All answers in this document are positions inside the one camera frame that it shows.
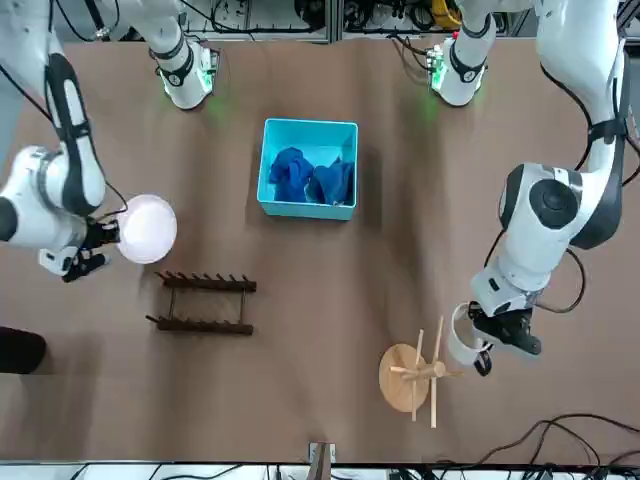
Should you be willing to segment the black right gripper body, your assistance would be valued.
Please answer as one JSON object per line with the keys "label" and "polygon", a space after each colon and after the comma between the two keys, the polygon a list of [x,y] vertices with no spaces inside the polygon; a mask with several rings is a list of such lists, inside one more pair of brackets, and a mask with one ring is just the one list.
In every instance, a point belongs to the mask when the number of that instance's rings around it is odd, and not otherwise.
{"label": "black right gripper body", "polygon": [[84,218],[86,234],[84,240],[76,252],[76,258],[89,258],[94,255],[94,250],[101,245],[102,224],[93,217]]}

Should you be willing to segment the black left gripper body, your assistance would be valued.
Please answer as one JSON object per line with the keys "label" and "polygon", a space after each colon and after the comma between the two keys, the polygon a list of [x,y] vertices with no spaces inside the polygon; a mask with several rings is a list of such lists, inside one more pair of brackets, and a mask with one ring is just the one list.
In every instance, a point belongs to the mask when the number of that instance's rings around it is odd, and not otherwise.
{"label": "black left gripper body", "polygon": [[479,332],[481,336],[494,344],[511,347],[530,356],[542,353],[542,343],[531,332],[533,309],[520,309],[489,316],[479,314]]}

